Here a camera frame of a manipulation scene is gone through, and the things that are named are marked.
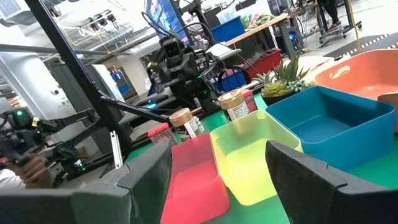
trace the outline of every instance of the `potted plant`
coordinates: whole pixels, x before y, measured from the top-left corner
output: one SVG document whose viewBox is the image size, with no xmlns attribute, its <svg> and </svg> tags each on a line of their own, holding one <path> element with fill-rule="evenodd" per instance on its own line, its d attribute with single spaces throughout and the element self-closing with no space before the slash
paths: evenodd
<svg viewBox="0 0 398 224">
<path fill-rule="evenodd" d="M 299 70 L 299 57 L 300 54 L 294 55 L 293 60 L 287 65 L 283 65 L 281 62 L 274 69 L 275 75 L 273 77 L 270 77 L 271 72 L 268 72 L 266 75 L 257 74 L 257 78 L 254 78 L 254 80 L 264 85 L 264 88 L 261 90 L 261 96 L 267 106 L 312 86 L 312 84 L 302 80 L 309 72 L 309 69 L 303 72 L 302 68 L 300 73 L 297 73 Z"/>
</svg>

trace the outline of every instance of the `yellow bin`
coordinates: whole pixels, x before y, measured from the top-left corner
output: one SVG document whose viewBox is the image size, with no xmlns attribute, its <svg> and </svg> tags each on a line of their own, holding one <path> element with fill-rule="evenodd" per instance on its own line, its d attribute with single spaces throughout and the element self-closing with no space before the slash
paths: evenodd
<svg viewBox="0 0 398 224">
<path fill-rule="evenodd" d="M 266 143 L 276 140 L 303 152 L 300 140 L 264 110 L 211 132 L 218 172 L 242 205 L 276 195 L 266 162 Z"/>
</svg>

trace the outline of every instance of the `desk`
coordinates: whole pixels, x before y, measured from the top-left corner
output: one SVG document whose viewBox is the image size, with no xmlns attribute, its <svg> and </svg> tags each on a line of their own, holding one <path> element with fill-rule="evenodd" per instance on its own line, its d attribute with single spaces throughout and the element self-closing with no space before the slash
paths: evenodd
<svg viewBox="0 0 398 224">
<path fill-rule="evenodd" d="M 225 45 L 227 45 L 227 46 L 235 45 L 235 43 L 245 39 L 246 37 L 257 34 L 258 32 L 263 31 L 264 29 L 266 29 L 270 26 L 278 25 L 280 34 L 282 35 L 284 44 L 286 46 L 287 55 L 289 56 L 289 58 L 293 58 L 295 50 L 293 48 L 293 43 L 289 38 L 289 32 L 287 30 L 286 22 L 285 22 L 286 19 L 287 19 L 287 13 L 283 13 L 283 14 L 275 17 L 271 21 L 266 22 L 265 24 L 254 28 L 253 30 L 247 31 L 244 34 L 233 38 L 232 40 L 225 43 Z"/>
<path fill-rule="evenodd" d="M 260 110 L 267 107 L 260 94 L 256 94 L 254 99 Z M 227 123 L 222 111 L 203 119 L 201 122 L 206 132 L 211 132 Z M 153 144 L 151 143 L 132 152 L 127 161 L 137 157 L 152 146 Z M 394 139 L 394 150 L 392 153 L 361 167 L 357 167 L 351 170 L 350 174 L 387 188 L 398 188 L 398 138 Z M 289 224 L 289 219 L 278 196 L 271 197 L 251 206 L 244 206 L 235 199 L 229 190 L 228 194 L 231 203 L 229 210 L 224 215 L 212 219 L 207 223 Z"/>
</svg>

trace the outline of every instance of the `green table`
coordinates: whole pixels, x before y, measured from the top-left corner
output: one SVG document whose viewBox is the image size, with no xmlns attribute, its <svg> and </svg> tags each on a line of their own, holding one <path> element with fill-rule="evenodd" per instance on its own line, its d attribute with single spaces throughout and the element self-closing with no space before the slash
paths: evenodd
<svg viewBox="0 0 398 224">
<path fill-rule="evenodd" d="M 267 108 L 267 105 L 261 98 L 260 94 L 254 97 L 259 109 Z M 222 111 L 211 115 L 202 120 L 206 132 L 227 123 Z M 137 157 L 153 144 L 148 144 L 134 152 L 132 152 L 127 161 Z M 367 163 L 361 167 L 351 170 L 350 174 L 383 185 L 387 188 L 398 188 L 398 138 L 394 139 L 394 150 L 388 156 L 384 156 L 376 161 Z M 256 223 L 272 223 L 272 224 L 289 224 L 289 219 L 285 213 L 282 203 L 278 196 L 271 197 L 267 200 L 259 202 L 251 206 L 241 205 L 231 191 L 228 190 L 231 206 L 224 215 L 208 221 L 207 223 L 239 223 L 239 224 L 256 224 Z"/>
</svg>

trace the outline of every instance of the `plant pot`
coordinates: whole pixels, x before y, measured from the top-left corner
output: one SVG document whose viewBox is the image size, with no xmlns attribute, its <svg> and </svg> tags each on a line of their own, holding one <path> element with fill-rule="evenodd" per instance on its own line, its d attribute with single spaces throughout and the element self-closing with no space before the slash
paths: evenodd
<svg viewBox="0 0 398 224">
<path fill-rule="evenodd" d="M 299 93 L 299 92 L 300 91 L 298 91 L 298 92 L 293 91 L 293 92 L 290 92 L 290 93 L 288 93 L 286 95 L 282 95 L 282 96 L 264 96 L 261 93 L 261 97 L 264 100 L 264 102 L 266 103 L 266 105 L 270 106 L 270 105 L 273 105 L 274 103 L 277 103 L 277 102 L 279 102 L 281 100 L 284 100 L 284 99 L 286 99 L 286 98 L 288 98 L 290 96 L 293 96 L 294 94 Z"/>
</svg>

